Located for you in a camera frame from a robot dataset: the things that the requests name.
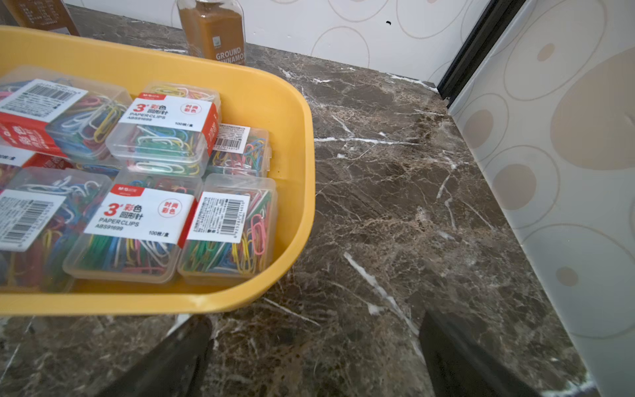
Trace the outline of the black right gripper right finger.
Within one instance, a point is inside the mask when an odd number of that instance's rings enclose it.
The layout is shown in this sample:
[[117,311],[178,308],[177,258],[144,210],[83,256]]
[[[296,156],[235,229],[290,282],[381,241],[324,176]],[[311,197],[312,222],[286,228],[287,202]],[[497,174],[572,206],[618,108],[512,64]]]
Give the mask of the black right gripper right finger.
[[419,341],[436,396],[538,396],[444,314],[426,312]]

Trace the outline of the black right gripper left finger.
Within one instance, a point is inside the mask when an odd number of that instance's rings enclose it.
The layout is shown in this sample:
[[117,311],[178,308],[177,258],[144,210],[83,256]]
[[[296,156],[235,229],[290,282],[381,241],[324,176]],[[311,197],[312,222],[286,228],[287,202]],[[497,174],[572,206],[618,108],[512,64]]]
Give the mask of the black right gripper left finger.
[[197,314],[152,349],[100,396],[200,396],[213,352],[213,324]]

